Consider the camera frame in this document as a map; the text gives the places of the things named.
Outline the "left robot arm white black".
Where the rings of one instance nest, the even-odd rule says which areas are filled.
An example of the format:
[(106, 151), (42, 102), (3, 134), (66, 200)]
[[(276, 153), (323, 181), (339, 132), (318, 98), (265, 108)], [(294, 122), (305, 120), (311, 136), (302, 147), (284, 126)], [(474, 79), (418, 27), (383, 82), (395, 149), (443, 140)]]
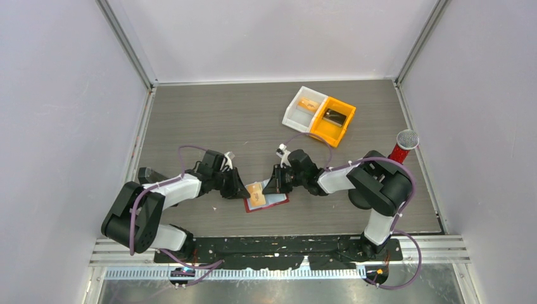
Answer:
[(194, 245), (188, 241), (188, 232), (162, 224), (163, 211), (210, 191), (219, 191), (227, 200), (250, 197), (230, 152), (203, 152), (194, 168), (176, 177), (149, 184), (125, 183), (101, 224), (102, 235), (127, 247), (131, 255), (153, 248), (170, 251), (179, 262), (189, 261)]

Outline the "red card holder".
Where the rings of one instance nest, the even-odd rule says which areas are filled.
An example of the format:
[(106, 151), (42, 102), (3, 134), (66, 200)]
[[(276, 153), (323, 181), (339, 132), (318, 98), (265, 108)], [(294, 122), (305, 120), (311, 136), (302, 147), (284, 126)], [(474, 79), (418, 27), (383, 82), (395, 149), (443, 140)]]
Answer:
[[(268, 179), (265, 179), (261, 182), (263, 184), (263, 188), (267, 185), (268, 181), (269, 181)], [(258, 211), (258, 210), (264, 210), (264, 209), (271, 208), (276, 205), (281, 205), (283, 203), (289, 202), (289, 196), (287, 194), (264, 194), (264, 196), (267, 200), (267, 206), (262, 207), (262, 208), (257, 208), (254, 210), (248, 209), (247, 199), (244, 199), (244, 207), (245, 207), (246, 213), (251, 213), (251, 212)]]

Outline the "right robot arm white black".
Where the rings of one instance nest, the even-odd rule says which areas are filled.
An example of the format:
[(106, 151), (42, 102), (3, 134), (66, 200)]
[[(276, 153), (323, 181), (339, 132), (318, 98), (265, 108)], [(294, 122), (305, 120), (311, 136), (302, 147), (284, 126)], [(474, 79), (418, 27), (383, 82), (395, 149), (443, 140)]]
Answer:
[(401, 163), (375, 150), (346, 165), (322, 168), (297, 149), (274, 166), (262, 193), (288, 194), (296, 187), (304, 187), (314, 196), (346, 191), (355, 207), (370, 210), (358, 251), (377, 260), (385, 254), (396, 220), (414, 194), (415, 179)]

